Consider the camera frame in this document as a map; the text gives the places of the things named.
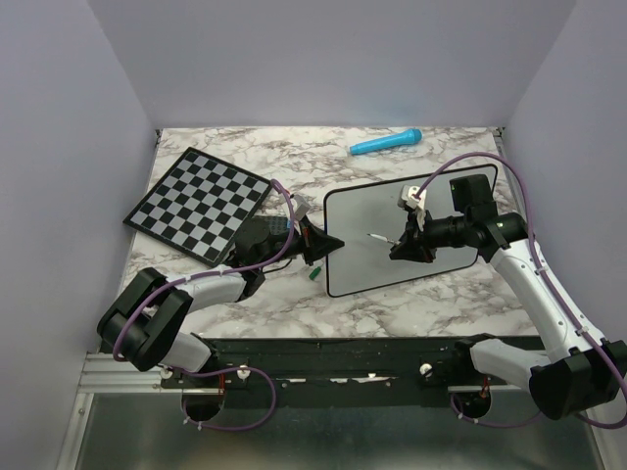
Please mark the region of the green whiteboard marker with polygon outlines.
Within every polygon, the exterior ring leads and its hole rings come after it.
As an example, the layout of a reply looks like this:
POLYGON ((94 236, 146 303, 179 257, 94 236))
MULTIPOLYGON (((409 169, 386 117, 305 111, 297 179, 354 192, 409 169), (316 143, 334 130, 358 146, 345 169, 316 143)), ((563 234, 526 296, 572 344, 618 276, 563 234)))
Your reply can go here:
POLYGON ((368 233, 367 236, 370 237, 370 238, 373 238, 375 240, 382 241, 384 243, 393 245, 393 246, 397 246, 397 245, 400 244, 400 242, 397 241, 397 240, 393 240, 393 239, 390 239, 388 237, 385 237, 385 236, 382 236, 382 235, 378 235, 378 234, 374 234, 374 233, 368 233))

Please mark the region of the green marker cap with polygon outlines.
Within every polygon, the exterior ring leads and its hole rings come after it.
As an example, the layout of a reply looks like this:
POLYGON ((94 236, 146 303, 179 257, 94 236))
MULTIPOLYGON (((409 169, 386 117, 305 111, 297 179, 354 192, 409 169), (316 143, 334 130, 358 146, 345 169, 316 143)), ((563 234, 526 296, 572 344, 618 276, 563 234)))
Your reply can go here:
POLYGON ((312 281, 315 281, 315 279, 319 276, 321 271, 322 271, 322 266, 321 265, 316 266, 309 274, 309 279, 312 281))

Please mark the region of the white whiteboard black frame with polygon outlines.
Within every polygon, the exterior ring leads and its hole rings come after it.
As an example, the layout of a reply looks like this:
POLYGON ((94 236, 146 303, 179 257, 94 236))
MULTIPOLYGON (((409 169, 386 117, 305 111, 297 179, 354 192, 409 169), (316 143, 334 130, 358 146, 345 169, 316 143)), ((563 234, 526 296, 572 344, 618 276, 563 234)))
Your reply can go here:
POLYGON ((366 292, 472 266, 472 248, 444 248, 432 263, 391 260, 392 246, 374 234, 398 240, 408 213, 398 206, 404 186, 419 186, 426 174, 336 189, 323 200, 325 232, 344 242, 326 258, 326 292, 332 298, 366 292))

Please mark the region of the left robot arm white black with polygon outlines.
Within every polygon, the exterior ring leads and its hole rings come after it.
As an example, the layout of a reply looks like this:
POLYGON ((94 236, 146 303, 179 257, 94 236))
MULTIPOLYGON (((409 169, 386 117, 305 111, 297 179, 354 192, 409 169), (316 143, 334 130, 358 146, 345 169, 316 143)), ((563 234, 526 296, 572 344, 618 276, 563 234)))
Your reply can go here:
POLYGON ((185 317, 249 299, 265 282, 268 264, 302 257, 311 265, 344 246, 307 218, 292 227, 284 217, 255 216, 236 233, 225 263, 210 271, 173 281, 155 268, 140 270, 102 316, 97 333, 115 357, 139 371, 179 368, 193 385, 208 386, 217 363, 207 343, 180 331, 185 317))

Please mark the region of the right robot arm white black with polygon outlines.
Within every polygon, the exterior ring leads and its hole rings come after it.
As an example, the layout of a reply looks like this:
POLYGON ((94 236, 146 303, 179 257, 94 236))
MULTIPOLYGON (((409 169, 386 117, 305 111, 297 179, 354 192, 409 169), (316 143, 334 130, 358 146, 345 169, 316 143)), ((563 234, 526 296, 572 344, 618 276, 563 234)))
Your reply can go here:
POLYGON ((398 205, 408 214, 390 259, 431 263, 443 248, 473 248, 505 279, 538 331, 544 353, 490 335, 462 341, 451 359, 464 384, 491 375, 529 393, 547 417, 562 417, 616 398, 626 375, 626 345, 609 341, 577 307, 540 257, 538 244, 516 212, 500 214, 483 174, 449 183, 455 215, 435 219, 426 190, 402 188, 398 205))

